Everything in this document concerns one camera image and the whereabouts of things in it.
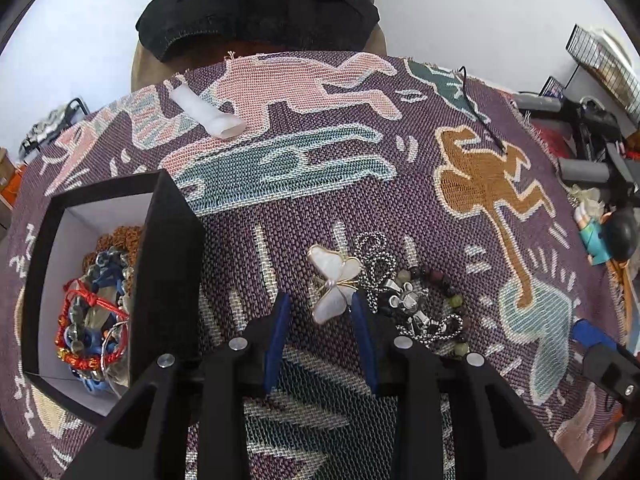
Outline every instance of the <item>black round object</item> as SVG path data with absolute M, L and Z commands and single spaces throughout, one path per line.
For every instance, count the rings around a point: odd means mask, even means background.
M 626 262 L 638 246 L 638 224 L 631 208 L 614 211 L 602 224 L 602 239 L 611 257 Z

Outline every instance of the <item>white plastic tube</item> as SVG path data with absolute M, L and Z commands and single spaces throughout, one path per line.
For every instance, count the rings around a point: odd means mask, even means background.
M 183 83 L 169 97 L 184 110 L 191 119 L 202 124 L 207 133 L 219 139 L 237 137 L 246 128 L 246 122 L 233 114 L 221 112 L 215 106 L 200 99 L 187 83 Z

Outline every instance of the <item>cardboard box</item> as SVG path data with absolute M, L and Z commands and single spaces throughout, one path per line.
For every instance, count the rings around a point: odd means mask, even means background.
M 165 170 L 105 180 L 52 197 L 31 257 L 24 293 L 22 367 L 33 384 L 90 424 L 117 402 L 89 393 L 57 355 L 63 285 L 102 234 L 143 226 L 129 320 L 129 384 L 163 353 L 197 356 L 204 229 Z

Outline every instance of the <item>white wall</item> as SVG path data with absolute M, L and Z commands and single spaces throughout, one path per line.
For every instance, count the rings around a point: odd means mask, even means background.
M 89 110 L 130 91 L 136 21 L 151 0 L 36 0 L 0 54 L 0 146 L 75 96 Z
M 447 68 L 466 65 L 469 73 L 517 91 L 538 92 L 549 75 L 568 81 L 575 64 L 564 48 L 575 23 L 606 28 L 640 66 L 604 0 L 376 0 L 376 5 L 390 56 Z

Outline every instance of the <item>butterfly brooch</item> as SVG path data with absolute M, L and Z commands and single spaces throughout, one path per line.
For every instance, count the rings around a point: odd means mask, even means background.
M 320 245 L 312 245 L 306 257 L 324 276 L 324 294 L 312 309 L 314 321 L 324 324 L 332 317 L 340 316 L 351 305 L 356 291 L 355 277 L 360 273 L 360 260 L 352 256 L 345 258 L 337 251 L 330 251 Z

